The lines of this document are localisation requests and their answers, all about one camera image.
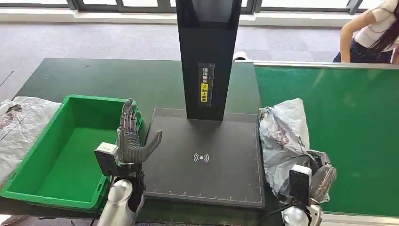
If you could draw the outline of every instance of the robotic arm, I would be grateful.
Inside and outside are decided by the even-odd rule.
[[[122,108],[117,129],[117,145],[101,143],[95,150],[97,161],[105,176],[111,176],[108,201],[98,226],[132,226],[144,204],[145,190],[142,163],[162,140],[162,131],[146,146],[140,146],[135,106],[129,98]]]

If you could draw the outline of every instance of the white shirt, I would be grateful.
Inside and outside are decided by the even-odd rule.
[[[362,28],[356,34],[355,41],[366,48],[370,48],[396,21],[393,11],[395,11],[397,4],[398,0],[382,0],[375,9],[371,9],[370,11],[377,22]],[[391,47],[386,48],[384,52],[391,51],[396,46],[399,46],[399,38],[395,40]]]

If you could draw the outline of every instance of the label sticker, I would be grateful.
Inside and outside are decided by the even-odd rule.
[[[198,63],[199,106],[211,106],[215,64]]]

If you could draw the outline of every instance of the glass window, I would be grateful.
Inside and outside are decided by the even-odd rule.
[[[348,0],[263,0],[262,7],[346,8]]]
[[[115,0],[83,0],[86,5],[116,5]]]
[[[0,3],[68,4],[66,0],[0,0]]]
[[[362,3],[360,4],[359,8],[363,9],[372,9],[376,8],[378,4],[380,4],[380,0],[363,0]]]
[[[129,7],[157,7],[157,0],[123,0],[124,6]]]

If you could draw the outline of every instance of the crumpled bag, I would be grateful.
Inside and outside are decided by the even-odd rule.
[[[312,169],[313,179],[320,183],[313,183],[311,190],[317,196],[318,202],[327,202],[328,190],[335,180],[336,170],[327,162],[329,159],[325,153],[310,150],[302,100],[288,100],[274,107],[259,110],[263,167],[274,195],[282,194],[289,197],[289,171],[298,164]],[[323,173],[316,174],[325,164],[328,164],[328,167],[323,167]]]
[[[16,97],[0,104],[0,189],[60,105],[35,97]]]

